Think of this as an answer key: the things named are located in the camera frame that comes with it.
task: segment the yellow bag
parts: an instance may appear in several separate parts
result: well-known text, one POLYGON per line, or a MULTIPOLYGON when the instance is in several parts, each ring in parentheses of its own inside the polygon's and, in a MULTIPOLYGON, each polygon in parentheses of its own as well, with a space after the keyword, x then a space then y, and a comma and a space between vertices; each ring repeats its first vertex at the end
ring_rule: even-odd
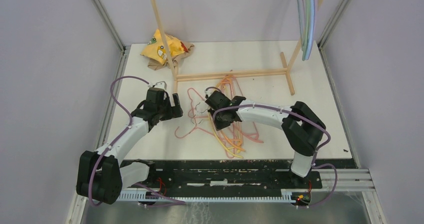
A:
MULTIPOLYGON (((171 52, 172 57, 183 54, 185 52, 182 46, 182 43, 179 39, 171 35, 167 35, 167 34, 165 35, 166 35, 166 41, 168 42, 168 45, 170 46, 169 51, 171 52)), ((153 35, 153 38, 150 40, 148 45, 141 52, 141 55, 157 60, 159 63, 163 65, 165 64, 167 59, 167 54, 163 46, 164 45, 163 45, 159 30, 156 30, 155 34, 153 35)))

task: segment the wooden stand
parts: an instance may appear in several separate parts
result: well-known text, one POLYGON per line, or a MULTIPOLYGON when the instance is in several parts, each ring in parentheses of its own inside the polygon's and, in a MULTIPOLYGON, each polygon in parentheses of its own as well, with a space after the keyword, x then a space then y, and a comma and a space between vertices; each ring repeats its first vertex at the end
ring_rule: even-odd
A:
MULTIPOLYGON (((172 63, 171 52, 169 49, 169 45, 165 36, 164 27, 161 18, 159 16, 159 12, 156 6, 156 0, 150 0, 151 6, 153 7, 154 16, 156 18, 157 26, 159 28, 160 37, 162 38, 166 56, 168 56, 167 62, 172 71, 172 76, 174 79, 173 92, 177 93, 178 91, 178 82, 183 81, 197 81, 197 80, 213 80, 213 79, 222 79, 226 75, 234 75, 235 77, 254 77, 254 76, 270 76, 270 75, 285 75, 287 79, 288 89, 290 90, 290 94, 295 94, 295 88, 293 86, 292 77, 290 76, 290 71, 292 70, 293 64, 295 63, 296 58, 298 57, 299 51, 301 50, 302 41, 298 40, 296 48, 294 49, 290 60, 287 64, 285 55, 283 52, 280 53, 282 67, 280 69, 261 69, 261 70, 244 70, 244 71, 226 71, 226 72, 212 72, 212 73, 202 73, 202 74, 187 74, 181 75, 178 73, 178 66, 174 66, 172 63)), ((321 7, 324 0, 318 0, 318 9, 321 7)))

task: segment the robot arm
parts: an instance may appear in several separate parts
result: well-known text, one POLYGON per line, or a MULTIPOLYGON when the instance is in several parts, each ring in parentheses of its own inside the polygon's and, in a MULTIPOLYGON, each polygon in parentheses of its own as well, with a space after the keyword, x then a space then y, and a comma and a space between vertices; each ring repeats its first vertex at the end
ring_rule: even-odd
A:
POLYGON ((166 83, 156 83, 149 88, 146 100, 142 101, 131 113, 132 125, 111 145, 109 142, 96 151, 85 151, 80 157, 77 178, 77 193, 88 196, 90 176, 94 165, 105 149, 109 151, 102 158, 93 181, 93 199, 112 204, 122 188, 147 179, 149 166, 145 162, 133 162, 121 167, 121 163, 135 144, 160 121, 179 118, 183 115, 178 94, 173 94, 174 106, 166 92, 166 83))
POLYGON ((300 177, 306 177, 309 174, 315 150, 323 137, 323 132, 307 122, 302 122, 299 125, 298 121, 301 121, 301 119, 293 115, 275 111, 275 109, 278 109, 294 112, 325 129, 324 123, 305 103, 297 101, 293 106, 273 106, 255 103, 242 96, 235 96, 230 100, 219 91, 214 91, 206 98, 206 103, 210 106, 208 111, 211 115, 222 108, 240 106, 240 108, 223 110, 216 114, 214 124, 217 130, 230 126, 234 121, 253 121, 282 130, 290 146, 295 150, 290 170, 300 177), (255 105, 266 106, 271 109, 255 108, 255 105))

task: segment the lavender wall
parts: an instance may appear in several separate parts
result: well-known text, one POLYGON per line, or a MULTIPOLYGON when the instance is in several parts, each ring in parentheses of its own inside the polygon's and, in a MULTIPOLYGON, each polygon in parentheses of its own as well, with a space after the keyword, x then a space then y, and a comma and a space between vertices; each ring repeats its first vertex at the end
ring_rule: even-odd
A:
POLYGON ((424 212, 424 0, 352 0, 325 53, 390 223, 424 212))
POLYGON ((63 223, 120 52, 91 0, 0 0, 0 222, 63 223))
MULTIPOLYGON (((319 38, 340 0, 325 0, 319 38)), ((125 45, 147 43, 157 28, 150 0, 101 0, 125 45)), ((165 31, 191 42, 297 40, 296 0, 156 0, 165 31)))

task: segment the white table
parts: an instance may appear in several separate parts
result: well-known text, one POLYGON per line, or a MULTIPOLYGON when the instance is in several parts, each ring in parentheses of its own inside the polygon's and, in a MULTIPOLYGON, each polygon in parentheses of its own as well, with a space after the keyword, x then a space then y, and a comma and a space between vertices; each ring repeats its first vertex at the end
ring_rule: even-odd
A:
MULTIPOLYGON (((290 59, 290 53, 293 52, 296 43, 297 41, 195 43, 194 53, 184 60, 179 72, 188 74, 281 68, 279 53, 284 51, 286 58, 290 59)), ((164 68, 158 71, 149 69, 147 67, 148 58, 140 55, 145 46, 145 44, 133 44, 131 46, 124 75, 138 76, 152 83, 166 81, 168 92, 171 93, 174 82, 170 69, 164 68)), ((302 53, 299 54, 291 71, 296 91, 294 96, 290 95, 285 76, 239 78, 238 81, 243 93, 248 99, 262 103, 292 105, 297 100, 305 102, 324 122, 332 137, 331 142, 319 151, 318 158, 351 158, 348 141, 316 44, 308 61, 301 61, 301 57, 302 53)), ((135 145, 126 159, 227 159, 224 149, 213 136, 199 130, 194 131, 184 139, 178 139, 174 136, 174 131, 178 126, 180 127, 178 130, 180 136, 193 128, 193 123, 187 117, 187 112, 190 109, 187 89, 193 87, 203 95, 206 87, 215 86, 218 81, 180 82, 178 94, 184 116, 159 123, 135 145)), ((147 89, 147 85, 141 81, 125 79, 120 86, 118 100, 132 111, 140 101, 146 98, 147 89)), ((204 103, 198 106, 199 109, 205 107, 204 103)), ((110 127, 109 140, 116 136, 127 122, 128 117, 124 111, 116 107, 110 127)), ((211 130, 209 124, 208 121, 203 121, 200 127, 211 130)), ((243 128, 249 130, 249 126, 251 124, 243 123, 243 128)), ((281 130, 260 124, 257 127, 264 143, 254 143, 245 138, 243 147, 246 152, 242 153, 245 159, 293 158, 294 152, 281 130)))

